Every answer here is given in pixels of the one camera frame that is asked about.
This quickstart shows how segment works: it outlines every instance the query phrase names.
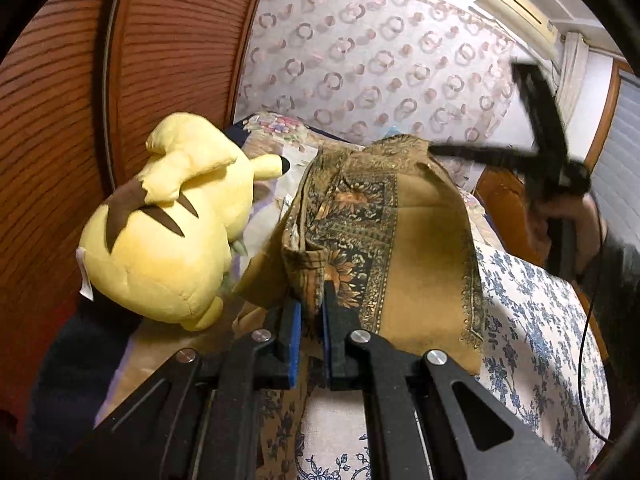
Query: black ear tip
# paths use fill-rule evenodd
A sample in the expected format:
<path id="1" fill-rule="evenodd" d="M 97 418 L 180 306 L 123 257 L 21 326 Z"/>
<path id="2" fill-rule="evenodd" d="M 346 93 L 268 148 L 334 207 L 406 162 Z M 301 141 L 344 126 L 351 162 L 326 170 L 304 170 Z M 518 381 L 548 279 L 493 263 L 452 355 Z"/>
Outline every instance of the black ear tip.
<path id="1" fill-rule="evenodd" d="M 289 171 L 289 168 L 291 167 L 291 163 L 282 155 L 280 155 L 280 160 L 282 161 L 282 174 L 285 174 L 287 173 L 287 171 Z"/>

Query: window blinds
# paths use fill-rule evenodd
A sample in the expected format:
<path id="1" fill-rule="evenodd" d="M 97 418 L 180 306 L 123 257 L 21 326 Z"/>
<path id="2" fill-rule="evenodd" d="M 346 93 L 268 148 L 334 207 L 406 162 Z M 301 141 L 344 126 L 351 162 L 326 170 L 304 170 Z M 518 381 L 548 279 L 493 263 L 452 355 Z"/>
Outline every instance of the window blinds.
<path id="1" fill-rule="evenodd" d="M 620 71 L 620 79 L 618 104 L 591 186 L 610 229 L 640 249 L 640 78 Z"/>

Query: floral bedspread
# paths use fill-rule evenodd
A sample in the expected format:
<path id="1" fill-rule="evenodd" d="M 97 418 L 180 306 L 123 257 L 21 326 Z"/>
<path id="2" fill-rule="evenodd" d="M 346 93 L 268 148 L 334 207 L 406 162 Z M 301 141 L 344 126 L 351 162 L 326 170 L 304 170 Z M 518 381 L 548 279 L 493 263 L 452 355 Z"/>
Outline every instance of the floral bedspread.
<path id="1" fill-rule="evenodd" d="M 584 311 L 571 286 L 543 269 L 484 244 L 476 253 L 487 310 L 479 381 L 581 475 L 602 448 L 578 404 Z M 309 364 L 321 374 L 319 362 Z M 606 435 L 609 391 L 591 333 L 582 366 L 587 413 Z M 366 432 L 362 395 L 331 392 L 319 378 L 296 438 L 298 478 L 368 480 Z"/>

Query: dark sleeve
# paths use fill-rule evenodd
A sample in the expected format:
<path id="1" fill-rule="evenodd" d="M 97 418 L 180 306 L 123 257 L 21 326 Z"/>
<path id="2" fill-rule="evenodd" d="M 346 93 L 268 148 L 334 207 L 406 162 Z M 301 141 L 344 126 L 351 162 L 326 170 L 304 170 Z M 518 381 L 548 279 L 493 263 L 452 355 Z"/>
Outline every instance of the dark sleeve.
<path id="1" fill-rule="evenodd" d="M 587 265 L 578 284 L 593 301 L 618 378 L 640 398 L 640 253 L 611 232 L 600 253 Z"/>

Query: wooden window frame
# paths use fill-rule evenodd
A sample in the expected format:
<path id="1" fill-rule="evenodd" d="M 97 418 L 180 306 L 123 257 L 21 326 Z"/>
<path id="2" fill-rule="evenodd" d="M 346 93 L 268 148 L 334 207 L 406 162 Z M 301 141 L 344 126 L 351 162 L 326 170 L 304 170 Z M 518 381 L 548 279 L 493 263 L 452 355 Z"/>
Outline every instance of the wooden window frame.
<path id="1" fill-rule="evenodd" d="M 618 97 L 620 95 L 620 81 L 622 79 L 620 77 L 620 70 L 633 74 L 633 70 L 631 70 L 631 67 L 626 62 L 618 59 L 613 60 L 613 66 L 611 67 L 611 79 L 609 81 L 609 91 L 604 103 L 604 109 L 602 110 L 600 123 L 598 124 L 598 129 L 593 137 L 593 141 L 591 141 L 591 147 L 589 148 L 587 156 L 584 158 L 584 164 L 590 171 L 593 171 L 593 168 L 600 157 L 604 143 L 609 135 L 609 130 L 611 129 L 613 116 L 616 113 L 616 106 L 618 106 Z"/>

